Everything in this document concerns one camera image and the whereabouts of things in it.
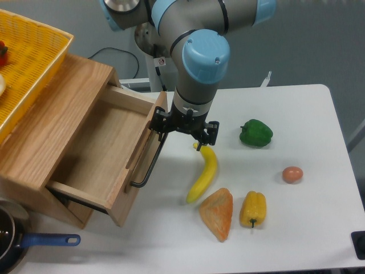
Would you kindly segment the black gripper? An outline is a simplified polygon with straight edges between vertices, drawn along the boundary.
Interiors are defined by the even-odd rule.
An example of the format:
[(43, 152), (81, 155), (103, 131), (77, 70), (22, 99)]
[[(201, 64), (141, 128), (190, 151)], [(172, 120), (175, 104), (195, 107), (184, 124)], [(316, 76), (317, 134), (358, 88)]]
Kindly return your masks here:
[(149, 129), (158, 134), (158, 140), (162, 140), (168, 133), (178, 131), (193, 136), (198, 145), (196, 151), (202, 146), (214, 146), (217, 140), (220, 123), (218, 121), (205, 122), (207, 113), (200, 116), (183, 114), (176, 108), (170, 113), (156, 106), (153, 112)]

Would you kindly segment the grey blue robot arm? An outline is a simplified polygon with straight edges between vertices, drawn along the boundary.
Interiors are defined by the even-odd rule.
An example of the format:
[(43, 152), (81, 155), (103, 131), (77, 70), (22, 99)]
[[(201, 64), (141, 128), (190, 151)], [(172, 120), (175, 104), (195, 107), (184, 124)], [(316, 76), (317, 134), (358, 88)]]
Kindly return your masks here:
[(225, 35), (273, 17), (276, 1), (101, 1), (117, 29), (149, 23), (178, 72), (170, 111), (156, 107), (149, 125), (163, 142), (172, 131), (191, 135), (199, 146), (216, 143), (219, 123), (207, 122), (229, 65)]

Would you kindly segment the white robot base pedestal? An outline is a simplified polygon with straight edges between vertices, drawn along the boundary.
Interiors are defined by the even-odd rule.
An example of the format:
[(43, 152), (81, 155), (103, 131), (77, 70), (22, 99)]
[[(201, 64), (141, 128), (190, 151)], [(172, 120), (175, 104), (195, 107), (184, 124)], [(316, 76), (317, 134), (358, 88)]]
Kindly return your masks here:
[(177, 68), (155, 27), (150, 23), (138, 25), (135, 29), (135, 43), (145, 56), (151, 91), (174, 91)]

